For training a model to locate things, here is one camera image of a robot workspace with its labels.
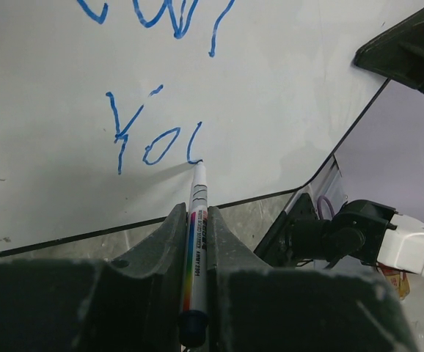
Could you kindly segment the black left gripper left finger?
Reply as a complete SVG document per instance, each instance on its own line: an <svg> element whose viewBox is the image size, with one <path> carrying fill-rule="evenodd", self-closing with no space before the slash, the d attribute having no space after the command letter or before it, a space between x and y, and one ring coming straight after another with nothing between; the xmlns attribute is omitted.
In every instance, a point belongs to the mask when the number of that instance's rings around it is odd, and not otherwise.
<svg viewBox="0 0 424 352"><path fill-rule="evenodd" d="M113 260L0 258L0 351L178 351L186 206Z"/></svg>

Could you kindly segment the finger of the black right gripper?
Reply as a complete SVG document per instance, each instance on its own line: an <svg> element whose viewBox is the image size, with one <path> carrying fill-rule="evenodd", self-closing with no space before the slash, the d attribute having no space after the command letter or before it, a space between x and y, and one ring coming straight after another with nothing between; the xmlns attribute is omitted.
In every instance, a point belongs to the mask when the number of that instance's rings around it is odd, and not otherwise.
<svg viewBox="0 0 424 352"><path fill-rule="evenodd" d="M424 94L424 8L360 47L354 65Z"/></svg>

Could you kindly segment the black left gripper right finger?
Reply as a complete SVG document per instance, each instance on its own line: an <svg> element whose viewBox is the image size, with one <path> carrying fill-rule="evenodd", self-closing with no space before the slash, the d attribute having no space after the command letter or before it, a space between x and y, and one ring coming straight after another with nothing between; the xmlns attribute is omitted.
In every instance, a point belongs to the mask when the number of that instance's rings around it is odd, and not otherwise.
<svg viewBox="0 0 424 352"><path fill-rule="evenodd" d="M210 351L412 351L414 335L375 273L273 268L208 210Z"/></svg>

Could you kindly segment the white whiteboard black frame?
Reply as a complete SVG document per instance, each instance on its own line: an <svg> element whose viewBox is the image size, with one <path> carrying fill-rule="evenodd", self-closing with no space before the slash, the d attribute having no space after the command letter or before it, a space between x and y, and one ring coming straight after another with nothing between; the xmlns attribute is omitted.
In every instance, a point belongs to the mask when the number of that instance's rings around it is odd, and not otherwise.
<svg viewBox="0 0 424 352"><path fill-rule="evenodd" d="M0 1L0 252L310 181L424 1Z"/></svg>

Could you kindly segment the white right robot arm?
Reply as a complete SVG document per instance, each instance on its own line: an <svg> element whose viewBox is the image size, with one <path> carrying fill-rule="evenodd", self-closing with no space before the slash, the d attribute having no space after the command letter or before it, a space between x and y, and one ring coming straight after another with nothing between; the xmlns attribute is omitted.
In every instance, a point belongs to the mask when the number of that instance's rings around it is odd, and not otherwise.
<svg viewBox="0 0 424 352"><path fill-rule="evenodd" d="M364 44L354 64L424 94L424 8ZM294 260L333 268L351 256L424 276L424 223L368 200L344 205L330 220L294 219L287 239Z"/></svg>

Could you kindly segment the white whiteboard marker pen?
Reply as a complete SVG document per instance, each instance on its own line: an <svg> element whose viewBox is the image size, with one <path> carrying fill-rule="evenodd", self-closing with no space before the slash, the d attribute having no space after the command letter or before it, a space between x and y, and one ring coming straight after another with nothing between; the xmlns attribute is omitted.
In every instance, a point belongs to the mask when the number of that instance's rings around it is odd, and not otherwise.
<svg viewBox="0 0 424 352"><path fill-rule="evenodd" d="M202 161L194 166L187 217L183 289L178 317L179 341L185 348L205 343L207 301L208 186Z"/></svg>

